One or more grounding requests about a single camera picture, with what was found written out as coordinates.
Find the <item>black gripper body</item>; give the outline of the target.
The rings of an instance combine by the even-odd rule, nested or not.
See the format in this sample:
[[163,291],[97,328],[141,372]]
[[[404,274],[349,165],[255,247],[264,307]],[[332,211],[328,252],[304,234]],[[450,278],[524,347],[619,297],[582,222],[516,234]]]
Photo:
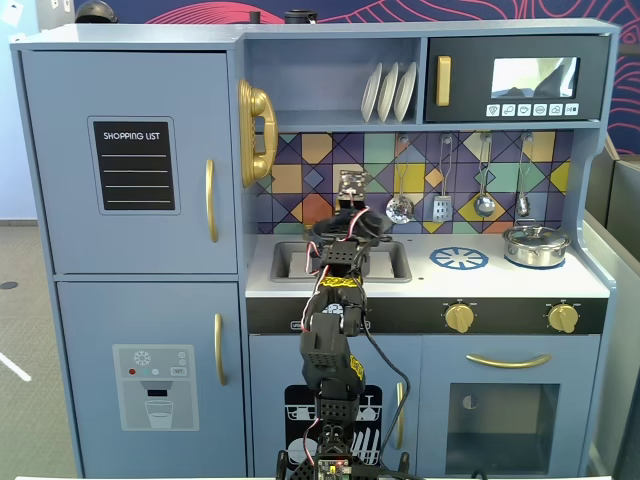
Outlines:
[[319,237],[327,240],[366,242],[385,236],[385,219],[369,207],[344,209],[319,222]]

